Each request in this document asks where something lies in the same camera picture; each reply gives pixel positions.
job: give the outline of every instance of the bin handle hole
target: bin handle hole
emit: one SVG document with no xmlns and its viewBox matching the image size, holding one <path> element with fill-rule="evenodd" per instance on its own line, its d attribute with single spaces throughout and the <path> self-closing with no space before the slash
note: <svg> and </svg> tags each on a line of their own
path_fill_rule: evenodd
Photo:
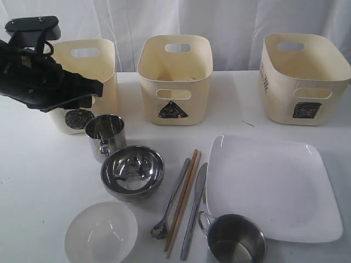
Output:
<svg viewBox="0 0 351 263">
<path fill-rule="evenodd" d="M 331 97 L 332 91 L 329 89 L 307 89 L 301 88 L 294 91 L 294 96 L 299 99 L 321 99 L 326 100 Z"/>
<path fill-rule="evenodd" d="M 166 44 L 166 52 L 189 52 L 191 46 L 189 44 Z"/>
<path fill-rule="evenodd" d="M 186 89 L 159 89 L 156 95 L 161 100 L 189 100 L 191 92 Z"/>
<path fill-rule="evenodd" d="M 71 50 L 71 55 L 74 58 L 93 58 L 100 55 L 100 50 L 97 48 L 76 48 Z"/>
<path fill-rule="evenodd" d="M 305 45 L 300 42 L 280 42 L 277 45 L 279 51 L 301 51 Z"/>
</svg>

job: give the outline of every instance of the metal spoon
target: metal spoon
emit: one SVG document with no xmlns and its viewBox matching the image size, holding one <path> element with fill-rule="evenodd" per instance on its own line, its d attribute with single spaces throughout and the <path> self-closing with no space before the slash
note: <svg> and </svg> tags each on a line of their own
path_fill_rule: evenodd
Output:
<svg viewBox="0 0 351 263">
<path fill-rule="evenodd" d="M 153 229 L 151 229 L 150 234 L 152 235 L 152 237 L 156 238 L 156 239 L 163 239 L 167 236 L 168 234 L 168 227 L 167 227 L 167 217 L 168 217 L 168 213 L 171 209 L 174 197 L 176 196 L 180 185 L 182 184 L 182 181 L 185 177 L 186 171 L 188 170 L 188 167 L 190 165 L 190 158 L 187 158 L 184 162 L 182 171 L 180 172 L 178 181 L 176 183 L 176 187 L 173 190 L 173 193 L 169 199 L 167 208 L 166 208 L 166 212 L 165 215 L 163 216 L 163 218 L 161 219 L 160 222 L 158 222 Z"/>
</svg>

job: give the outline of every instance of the wooden chopstick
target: wooden chopstick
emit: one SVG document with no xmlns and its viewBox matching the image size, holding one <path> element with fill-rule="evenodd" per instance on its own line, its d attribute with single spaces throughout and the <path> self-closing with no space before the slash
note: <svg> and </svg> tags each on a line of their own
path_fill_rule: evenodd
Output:
<svg viewBox="0 0 351 263">
<path fill-rule="evenodd" d="M 173 232 L 174 232 L 174 227 L 176 226 L 177 217 L 179 215 L 180 207 L 182 206 L 182 202 L 183 202 L 183 199 L 184 199 L 186 187 L 187 187 L 187 185 L 189 183 L 191 171 L 192 171 L 192 169 L 194 167 L 196 156 L 197 156 L 197 150 L 195 149 L 195 151 L 193 153 L 193 157 L 191 158 L 191 161 L 190 161 L 188 173 L 186 174 L 186 177 L 185 177 L 185 180 L 184 180 L 183 189 L 182 189 L 182 192 L 181 192 L 180 197 L 179 197 L 177 208 L 176 208 L 176 211 L 175 211 L 174 216 L 173 216 L 172 225 L 171 225 L 171 228 L 169 229 L 169 233 L 167 235 L 165 251 L 168 250 L 169 244 L 171 242 L 171 238 L 172 238 L 172 235 L 173 235 Z"/>
<path fill-rule="evenodd" d="M 185 192 L 185 195 L 184 195 L 184 199 L 183 199 L 182 205 L 180 207 L 179 215 L 178 215 L 177 221 L 175 223 L 174 232 L 173 232 L 173 234 L 171 236 L 171 241 L 169 243 L 169 247 L 168 247 L 168 251 L 167 251 L 167 258 L 168 259 L 171 256 L 172 249 L 173 249 L 174 243 L 176 241 L 175 239 L 177 238 L 177 234 L 178 234 L 178 231 L 179 231 L 180 223 L 182 223 L 182 219 L 183 219 L 183 216 L 184 216 L 185 208 L 186 208 L 186 205 L 188 204 L 188 199 L 189 199 L 189 196 L 190 196 L 190 192 L 191 192 L 191 189 L 193 187 L 194 179 L 196 178 L 196 173 L 197 173 L 197 169 L 199 167 L 200 158 L 201 158 L 201 152 L 198 151 L 197 155 L 196 155 L 196 159 L 195 159 L 195 163 L 194 163 L 193 169 L 191 170 L 190 179 L 189 179 L 188 185 L 186 187 L 186 192 Z"/>
</svg>

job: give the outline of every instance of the cream plastic bin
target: cream plastic bin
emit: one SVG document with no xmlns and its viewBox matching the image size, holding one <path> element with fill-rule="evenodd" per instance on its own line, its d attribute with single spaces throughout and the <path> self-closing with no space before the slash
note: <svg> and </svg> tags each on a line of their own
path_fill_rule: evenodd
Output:
<svg viewBox="0 0 351 263">
<path fill-rule="evenodd" d="M 326 38 L 272 34 L 264 39 L 259 88 L 266 115 L 278 123 L 321 125 L 351 79 L 351 67 Z"/>
<path fill-rule="evenodd" d="M 179 49 L 166 51 L 167 45 Z M 184 45 L 190 49 L 184 51 Z M 212 51 L 207 39 L 187 35 L 148 39 L 138 64 L 148 120 L 166 125 L 201 122 L 212 71 Z"/>
<path fill-rule="evenodd" d="M 118 114 L 118 90 L 115 74 L 115 45 L 107 39 L 88 39 L 61 42 L 54 46 L 53 58 L 70 72 L 97 79 L 104 84 L 103 96 L 93 97 L 91 108 L 49 112 L 57 128 L 68 134 L 84 132 L 94 116 Z"/>
</svg>

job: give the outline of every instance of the white curtain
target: white curtain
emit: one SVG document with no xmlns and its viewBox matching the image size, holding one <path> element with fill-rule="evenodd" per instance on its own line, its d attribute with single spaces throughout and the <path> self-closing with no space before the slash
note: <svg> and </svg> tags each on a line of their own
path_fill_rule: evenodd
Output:
<svg viewBox="0 0 351 263">
<path fill-rule="evenodd" d="M 351 62 L 351 0 L 2 0 L 0 27 L 12 18 L 55 15 L 59 41 L 107 38 L 117 70 L 135 71 L 145 41 L 191 34 L 210 40 L 214 70 L 256 70 L 263 38 L 313 33 L 333 41 Z M 0 31 L 0 39 L 9 37 Z"/>
</svg>

